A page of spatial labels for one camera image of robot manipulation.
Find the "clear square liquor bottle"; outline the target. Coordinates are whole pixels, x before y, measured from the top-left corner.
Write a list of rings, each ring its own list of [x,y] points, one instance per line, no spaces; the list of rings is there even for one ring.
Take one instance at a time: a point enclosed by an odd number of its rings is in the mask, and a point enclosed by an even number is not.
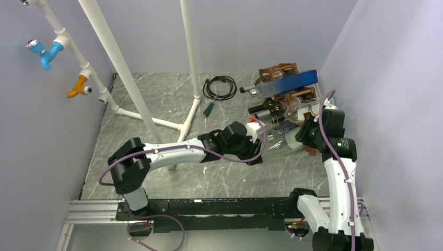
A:
[[[271,123],[276,124],[286,120],[295,124],[303,123],[306,116],[316,117],[319,114],[320,102],[319,98],[290,105],[284,100],[277,101],[270,108]]]

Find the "blue clear bottle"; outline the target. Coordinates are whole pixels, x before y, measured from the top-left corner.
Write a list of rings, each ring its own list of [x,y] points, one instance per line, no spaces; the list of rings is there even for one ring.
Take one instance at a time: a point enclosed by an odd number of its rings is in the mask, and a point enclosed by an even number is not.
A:
[[[275,127],[272,127],[270,130],[268,130],[267,135],[273,136],[274,138],[276,138],[280,135],[283,135],[287,132],[297,129],[298,127],[299,127],[298,125],[292,125],[292,124],[284,125],[284,126],[281,126],[281,125],[275,126]]]

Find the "dark wine bottle cream label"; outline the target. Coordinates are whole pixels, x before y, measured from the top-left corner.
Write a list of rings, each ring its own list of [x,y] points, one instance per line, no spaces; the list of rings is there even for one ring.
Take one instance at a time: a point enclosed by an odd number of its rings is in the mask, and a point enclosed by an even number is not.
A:
[[[271,97],[264,99],[263,103],[248,109],[249,114],[257,113],[263,110],[269,110],[272,105],[275,103],[275,100]]]

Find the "green wine bottle silver neck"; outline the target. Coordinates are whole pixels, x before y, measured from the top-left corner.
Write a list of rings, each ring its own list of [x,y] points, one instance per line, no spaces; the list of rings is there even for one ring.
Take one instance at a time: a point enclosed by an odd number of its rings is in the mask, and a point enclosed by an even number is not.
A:
[[[278,103],[271,105],[268,109],[254,113],[253,116],[261,120],[271,116],[277,116],[283,114],[285,111],[286,111],[286,106]]]

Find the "tall blue liquid bottle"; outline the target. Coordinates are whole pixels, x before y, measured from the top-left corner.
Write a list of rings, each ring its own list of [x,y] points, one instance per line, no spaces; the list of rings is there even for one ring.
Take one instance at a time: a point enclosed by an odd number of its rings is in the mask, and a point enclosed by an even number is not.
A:
[[[309,70],[257,84],[254,88],[250,89],[248,93],[253,97],[269,98],[275,95],[293,91],[298,88],[313,85],[317,82],[317,71]]]

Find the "dark green wine bottle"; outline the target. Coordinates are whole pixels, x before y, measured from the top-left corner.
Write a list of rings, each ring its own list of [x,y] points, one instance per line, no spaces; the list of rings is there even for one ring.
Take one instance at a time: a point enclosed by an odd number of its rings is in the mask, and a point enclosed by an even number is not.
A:
[[[247,85],[247,86],[243,86],[239,88],[239,91],[241,93],[245,93],[250,91],[251,89],[254,89],[256,87],[256,85],[263,83],[267,81],[267,76],[260,76],[259,78],[256,79],[256,81],[253,84]]]

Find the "tall clear glass bottle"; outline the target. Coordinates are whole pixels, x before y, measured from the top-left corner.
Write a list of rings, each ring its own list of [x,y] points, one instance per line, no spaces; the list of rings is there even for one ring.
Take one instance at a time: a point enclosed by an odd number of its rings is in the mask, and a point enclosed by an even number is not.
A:
[[[285,133],[281,135],[268,134],[266,152],[293,152],[303,148],[303,144],[296,140],[295,133]]]

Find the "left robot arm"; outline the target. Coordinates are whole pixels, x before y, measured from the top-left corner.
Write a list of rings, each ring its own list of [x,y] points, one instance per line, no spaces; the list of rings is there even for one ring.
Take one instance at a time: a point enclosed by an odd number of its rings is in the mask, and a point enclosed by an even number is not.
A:
[[[108,159],[110,185],[129,204],[129,212],[138,220],[149,215],[150,205],[142,183],[147,174],[162,167],[184,163],[206,163],[220,159],[247,165],[263,162],[263,142],[259,134],[266,131],[261,121],[233,122],[224,129],[213,130],[183,142],[142,143],[131,138]]]

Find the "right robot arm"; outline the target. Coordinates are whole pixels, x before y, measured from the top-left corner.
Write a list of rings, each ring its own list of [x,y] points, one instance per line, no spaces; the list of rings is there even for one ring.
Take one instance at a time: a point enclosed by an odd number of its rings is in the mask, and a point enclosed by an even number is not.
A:
[[[326,213],[314,191],[295,189],[288,211],[303,217],[313,231],[313,250],[374,250],[374,240],[367,237],[361,221],[356,196],[357,148],[345,138],[345,113],[325,109],[318,116],[305,113],[305,120],[295,139],[316,149],[327,171],[330,212]]]

